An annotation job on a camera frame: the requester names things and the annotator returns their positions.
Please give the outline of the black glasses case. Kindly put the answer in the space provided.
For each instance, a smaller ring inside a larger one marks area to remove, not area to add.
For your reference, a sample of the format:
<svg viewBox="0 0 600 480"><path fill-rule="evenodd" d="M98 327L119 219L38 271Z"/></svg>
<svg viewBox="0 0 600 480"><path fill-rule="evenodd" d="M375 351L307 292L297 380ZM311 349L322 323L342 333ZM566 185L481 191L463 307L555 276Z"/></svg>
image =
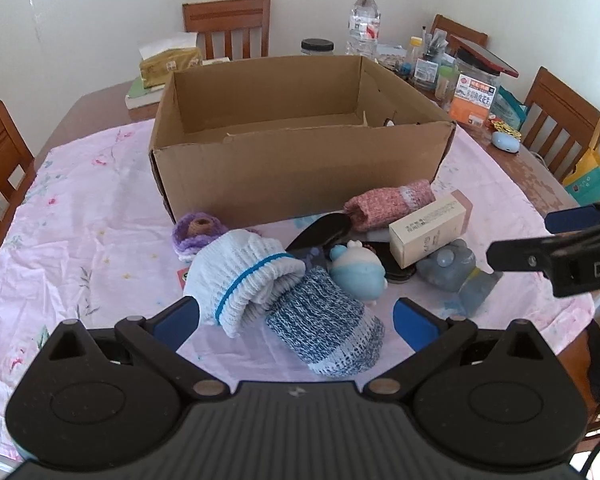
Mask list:
<svg viewBox="0 0 600 480"><path fill-rule="evenodd" d="M315 219L287 246L286 252L303 260L309 269L314 266L328 269L332 263L330 250L336 245L347 244L348 240L359 240L379 258L391 284L405 283L416 273L414 264L401 269L393 258L387 231L370 232L370 236L353 232L351 220L343 212L332 212Z"/></svg>

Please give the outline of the blue white squishy toy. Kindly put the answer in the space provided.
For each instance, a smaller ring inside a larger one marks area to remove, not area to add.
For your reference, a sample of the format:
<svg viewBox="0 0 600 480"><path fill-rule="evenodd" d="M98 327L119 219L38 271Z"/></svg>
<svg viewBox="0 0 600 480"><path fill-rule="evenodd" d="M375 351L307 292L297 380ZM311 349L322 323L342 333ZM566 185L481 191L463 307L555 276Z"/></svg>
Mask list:
<svg viewBox="0 0 600 480"><path fill-rule="evenodd" d="M363 304L376 304L388 287L386 270L376 254L359 240L335 245L329 251L332 280Z"/></svg>

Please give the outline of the purple crochet flower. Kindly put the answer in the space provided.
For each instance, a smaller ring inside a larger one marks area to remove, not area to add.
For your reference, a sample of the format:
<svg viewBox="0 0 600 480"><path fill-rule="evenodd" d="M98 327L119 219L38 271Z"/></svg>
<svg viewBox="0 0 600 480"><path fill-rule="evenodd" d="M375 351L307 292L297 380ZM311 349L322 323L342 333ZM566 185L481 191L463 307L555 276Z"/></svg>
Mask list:
<svg viewBox="0 0 600 480"><path fill-rule="evenodd" d="M211 214L190 212L175 223L172 231L172 246L181 261L192 262L202 248L227 231L227 227Z"/></svg>

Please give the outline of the yellow tissue box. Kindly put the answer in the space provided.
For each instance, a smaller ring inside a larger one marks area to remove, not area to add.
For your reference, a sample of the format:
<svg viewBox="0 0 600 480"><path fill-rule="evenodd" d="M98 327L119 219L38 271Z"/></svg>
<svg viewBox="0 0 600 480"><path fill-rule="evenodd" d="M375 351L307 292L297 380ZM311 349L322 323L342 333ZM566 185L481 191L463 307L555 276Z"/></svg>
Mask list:
<svg viewBox="0 0 600 480"><path fill-rule="evenodd" d="M145 89L161 86L170 73L188 70L204 62L204 55L197 47L196 32L176 32L148 44L141 44L140 79Z"/></svg>

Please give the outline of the black lid glass jar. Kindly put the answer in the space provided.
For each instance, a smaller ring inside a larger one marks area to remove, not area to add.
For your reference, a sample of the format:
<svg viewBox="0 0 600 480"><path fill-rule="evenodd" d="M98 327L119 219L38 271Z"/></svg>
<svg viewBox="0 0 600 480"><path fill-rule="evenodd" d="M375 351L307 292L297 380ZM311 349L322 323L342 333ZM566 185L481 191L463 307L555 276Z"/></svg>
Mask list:
<svg viewBox="0 0 600 480"><path fill-rule="evenodd" d="M300 48L304 55L331 55L335 51L334 43L323 38L302 39Z"/></svg>

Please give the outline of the red smartphone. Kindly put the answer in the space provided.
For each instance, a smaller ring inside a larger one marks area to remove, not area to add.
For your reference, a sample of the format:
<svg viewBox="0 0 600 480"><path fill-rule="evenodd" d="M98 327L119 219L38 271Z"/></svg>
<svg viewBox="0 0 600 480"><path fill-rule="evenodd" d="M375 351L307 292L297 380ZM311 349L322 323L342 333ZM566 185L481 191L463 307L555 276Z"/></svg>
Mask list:
<svg viewBox="0 0 600 480"><path fill-rule="evenodd" d="M481 70L483 73L492 76L504 74L513 78L519 77L516 68L513 68L481 44L457 36L451 36L451 39L455 47L455 66L459 70L471 68L472 70Z"/></svg>

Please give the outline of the pink knitted sock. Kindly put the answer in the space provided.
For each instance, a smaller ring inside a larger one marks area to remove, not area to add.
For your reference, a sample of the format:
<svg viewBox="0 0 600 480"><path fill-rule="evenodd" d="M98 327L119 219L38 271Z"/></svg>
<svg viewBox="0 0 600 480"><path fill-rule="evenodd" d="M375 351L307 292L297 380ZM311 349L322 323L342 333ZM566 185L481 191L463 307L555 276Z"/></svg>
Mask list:
<svg viewBox="0 0 600 480"><path fill-rule="evenodd" d="M354 196L344 204L343 212L355 231L368 232L385 228L435 199L430 183L417 180L396 188L373 188Z"/></svg>

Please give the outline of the light blue oval gadget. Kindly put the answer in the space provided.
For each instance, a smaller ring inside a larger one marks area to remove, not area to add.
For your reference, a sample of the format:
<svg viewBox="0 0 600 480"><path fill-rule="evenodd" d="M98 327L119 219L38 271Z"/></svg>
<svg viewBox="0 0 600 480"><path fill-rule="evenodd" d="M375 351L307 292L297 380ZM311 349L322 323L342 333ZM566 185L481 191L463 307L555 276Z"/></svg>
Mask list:
<svg viewBox="0 0 600 480"><path fill-rule="evenodd" d="M498 150L509 154L517 154L520 150L520 141L506 132L494 131L491 143Z"/></svg>

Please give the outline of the pen holder cup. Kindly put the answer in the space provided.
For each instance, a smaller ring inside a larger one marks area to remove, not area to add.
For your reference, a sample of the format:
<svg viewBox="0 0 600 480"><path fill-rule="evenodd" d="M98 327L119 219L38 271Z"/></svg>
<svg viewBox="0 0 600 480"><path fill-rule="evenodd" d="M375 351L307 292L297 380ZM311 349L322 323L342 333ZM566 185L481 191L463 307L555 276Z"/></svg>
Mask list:
<svg viewBox="0 0 600 480"><path fill-rule="evenodd" d="M440 62L449 44L448 32L436 28L428 39L420 64L419 82L426 90L434 90L438 78Z"/></svg>

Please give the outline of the teal snack packet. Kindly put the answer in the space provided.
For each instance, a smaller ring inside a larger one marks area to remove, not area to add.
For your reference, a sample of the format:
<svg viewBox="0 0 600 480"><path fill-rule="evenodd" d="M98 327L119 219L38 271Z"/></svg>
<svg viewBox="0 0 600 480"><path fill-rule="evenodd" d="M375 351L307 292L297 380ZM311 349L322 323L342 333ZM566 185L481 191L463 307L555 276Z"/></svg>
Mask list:
<svg viewBox="0 0 600 480"><path fill-rule="evenodd" d="M519 130L527 119L528 106L519 102L512 92L501 86L492 103L491 113L506 122L509 127Z"/></svg>

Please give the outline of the blue white knitted sock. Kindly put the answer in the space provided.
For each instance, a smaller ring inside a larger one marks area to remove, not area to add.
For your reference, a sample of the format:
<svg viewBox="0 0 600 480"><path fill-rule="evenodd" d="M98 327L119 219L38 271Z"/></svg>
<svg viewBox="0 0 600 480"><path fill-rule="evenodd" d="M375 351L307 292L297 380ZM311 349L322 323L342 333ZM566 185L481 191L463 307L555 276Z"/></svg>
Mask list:
<svg viewBox="0 0 600 480"><path fill-rule="evenodd" d="M385 326L317 266L273 304L266 325L312 370L352 377L380 357Z"/></svg>

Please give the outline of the yellow green paper bag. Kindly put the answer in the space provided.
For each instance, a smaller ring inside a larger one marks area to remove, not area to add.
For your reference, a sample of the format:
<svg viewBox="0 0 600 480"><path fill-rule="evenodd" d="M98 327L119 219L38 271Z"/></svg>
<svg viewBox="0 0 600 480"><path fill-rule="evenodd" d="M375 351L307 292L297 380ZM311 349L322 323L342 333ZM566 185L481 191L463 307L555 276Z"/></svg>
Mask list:
<svg viewBox="0 0 600 480"><path fill-rule="evenodd" d="M600 118L583 156L570 174L562 180L566 191L580 206L591 205L600 200L600 152L596 148L599 140Z"/></svg>

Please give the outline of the white knitted sock roll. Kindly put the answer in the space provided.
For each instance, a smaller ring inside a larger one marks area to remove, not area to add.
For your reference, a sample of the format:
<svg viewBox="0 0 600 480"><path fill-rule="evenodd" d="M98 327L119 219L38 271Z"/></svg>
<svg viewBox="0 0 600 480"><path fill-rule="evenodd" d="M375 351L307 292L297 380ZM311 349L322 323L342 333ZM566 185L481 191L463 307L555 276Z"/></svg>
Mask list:
<svg viewBox="0 0 600 480"><path fill-rule="evenodd" d="M184 294L197 301L200 322L237 337L264 318L306 274L306 264L275 238L231 230L202 248L190 265Z"/></svg>

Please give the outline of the green lid small bottle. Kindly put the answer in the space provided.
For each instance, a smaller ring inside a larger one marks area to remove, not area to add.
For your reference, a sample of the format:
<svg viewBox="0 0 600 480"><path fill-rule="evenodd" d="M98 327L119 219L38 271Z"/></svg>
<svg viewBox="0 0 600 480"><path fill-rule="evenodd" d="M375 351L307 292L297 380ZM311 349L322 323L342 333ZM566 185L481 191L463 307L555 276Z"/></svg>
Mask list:
<svg viewBox="0 0 600 480"><path fill-rule="evenodd" d="M444 110L450 106L456 83L456 65L441 64L438 69L436 88L434 88L434 99Z"/></svg>

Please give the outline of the gold ornament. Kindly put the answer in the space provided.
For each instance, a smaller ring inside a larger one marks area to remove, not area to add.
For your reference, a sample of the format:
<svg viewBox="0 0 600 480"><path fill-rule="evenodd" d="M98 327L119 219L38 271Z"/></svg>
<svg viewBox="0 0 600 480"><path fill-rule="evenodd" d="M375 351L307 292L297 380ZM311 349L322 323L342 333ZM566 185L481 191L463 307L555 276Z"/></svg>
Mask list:
<svg viewBox="0 0 600 480"><path fill-rule="evenodd" d="M504 122L503 119L493 114L489 116L489 128L493 132L506 133L518 141L521 140L521 133L517 129L513 128L507 122Z"/></svg>

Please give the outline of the cream carton box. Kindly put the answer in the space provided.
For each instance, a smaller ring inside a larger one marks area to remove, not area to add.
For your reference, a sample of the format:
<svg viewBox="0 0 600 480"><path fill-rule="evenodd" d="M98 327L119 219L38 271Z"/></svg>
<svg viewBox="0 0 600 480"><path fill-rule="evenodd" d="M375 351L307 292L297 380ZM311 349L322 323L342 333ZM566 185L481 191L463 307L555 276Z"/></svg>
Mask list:
<svg viewBox="0 0 600 480"><path fill-rule="evenodd" d="M401 269L461 237L467 230L472 203L455 190L407 214L389 226L390 252Z"/></svg>

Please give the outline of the wooden chair back centre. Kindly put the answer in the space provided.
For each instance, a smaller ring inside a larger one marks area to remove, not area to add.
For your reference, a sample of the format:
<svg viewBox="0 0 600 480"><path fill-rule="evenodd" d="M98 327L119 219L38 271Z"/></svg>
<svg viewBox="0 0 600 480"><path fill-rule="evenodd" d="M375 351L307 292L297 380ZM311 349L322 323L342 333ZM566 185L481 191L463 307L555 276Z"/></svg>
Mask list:
<svg viewBox="0 0 600 480"><path fill-rule="evenodd" d="M260 32L258 56L270 53L271 0L216 0L183 3L183 22L186 32L196 32L204 40L204 58L214 60L213 38L223 35L223 53L234 60L234 36L242 34L239 58L252 57L251 37Z"/></svg>

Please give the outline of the grey rubber toy figure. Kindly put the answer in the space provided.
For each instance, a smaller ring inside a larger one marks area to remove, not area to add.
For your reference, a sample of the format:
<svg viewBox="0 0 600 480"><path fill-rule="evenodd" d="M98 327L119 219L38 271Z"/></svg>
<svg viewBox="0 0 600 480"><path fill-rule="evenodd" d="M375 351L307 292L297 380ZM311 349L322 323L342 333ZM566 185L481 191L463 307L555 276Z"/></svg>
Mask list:
<svg viewBox="0 0 600 480"><path fill-rule="evenodd" d="M461 238L416 263L417 274L429 285L457 296L464 315L473 315L503 277L477 266L474 252Z"/></svg>

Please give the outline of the large cardboard box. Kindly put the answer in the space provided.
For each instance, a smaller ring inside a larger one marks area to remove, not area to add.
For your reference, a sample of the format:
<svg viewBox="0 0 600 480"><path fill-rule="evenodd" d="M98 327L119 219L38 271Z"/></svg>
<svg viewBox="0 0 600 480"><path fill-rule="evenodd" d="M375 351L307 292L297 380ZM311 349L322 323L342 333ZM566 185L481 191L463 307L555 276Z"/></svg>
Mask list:
<svg viewBox="0 0 600 480"><path fill-rule="evenodd" d="M432 180L454 130L444 110L368 58L253 58L174 73L149 160L173 220L206 212L236 229Z"/></svg>

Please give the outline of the green white book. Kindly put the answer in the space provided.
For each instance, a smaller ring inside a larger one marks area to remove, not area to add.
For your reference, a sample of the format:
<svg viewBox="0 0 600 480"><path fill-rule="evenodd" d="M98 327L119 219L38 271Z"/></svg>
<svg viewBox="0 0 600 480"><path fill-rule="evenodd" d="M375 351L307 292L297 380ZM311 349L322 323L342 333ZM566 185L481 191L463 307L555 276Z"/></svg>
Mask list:
<svg viewBox="0 0 600 480"><path fill-rule="evenodd" d="M163 84L145 88L142 77L138 76L132 81L131 87L126 92L125 106L128 110L136 110L140 107L157 104L161 100L163 89Z"/></svg>

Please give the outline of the yellow lid bottle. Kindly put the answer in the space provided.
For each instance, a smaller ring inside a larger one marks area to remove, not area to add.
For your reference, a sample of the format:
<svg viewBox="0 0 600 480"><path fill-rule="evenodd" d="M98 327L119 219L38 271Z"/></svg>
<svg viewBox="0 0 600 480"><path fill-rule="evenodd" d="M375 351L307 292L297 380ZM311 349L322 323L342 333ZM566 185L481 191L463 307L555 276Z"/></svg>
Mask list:
<svg viewBox="0 0 600 480"><path fill-rule="evenodd" d="M422 45L424 44L424 40L419 36L411 36L410 43L408 44L407 56L405 61L406 66L406 76L407 78L412 78L414 74L415 65L417 60L422 55Z"/></svg>

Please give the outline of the clear plastic water bottle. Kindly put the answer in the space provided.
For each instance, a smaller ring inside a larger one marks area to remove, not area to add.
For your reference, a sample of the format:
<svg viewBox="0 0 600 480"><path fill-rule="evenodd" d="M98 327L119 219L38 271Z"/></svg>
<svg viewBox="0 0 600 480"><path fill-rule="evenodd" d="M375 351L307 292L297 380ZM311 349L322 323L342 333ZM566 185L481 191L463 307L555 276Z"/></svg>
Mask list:
<svg viewBox="0 0 600 480"><path fill-rule="evenodd" d="M376 56L381 14L376 0L356 0L348 23L347 54Z"/></svg>

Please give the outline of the wooden chair far right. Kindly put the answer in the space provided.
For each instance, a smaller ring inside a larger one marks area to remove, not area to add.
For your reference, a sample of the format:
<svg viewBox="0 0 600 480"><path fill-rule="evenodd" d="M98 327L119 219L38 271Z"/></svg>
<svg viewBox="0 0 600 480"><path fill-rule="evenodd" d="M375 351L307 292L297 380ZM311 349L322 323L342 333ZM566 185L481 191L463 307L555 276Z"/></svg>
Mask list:
<svg viewBox="0 0 600 480"><path fill-rule="evenodd" d="M454 53L457 50L458 40L460 39L480 44L481 47L486 48L488 46L489 36L485 32L478 32L478 30L454 22L442 14L437 14L434 17L430 32L435 32L437 29L446 32L449 53Z"/></svg>

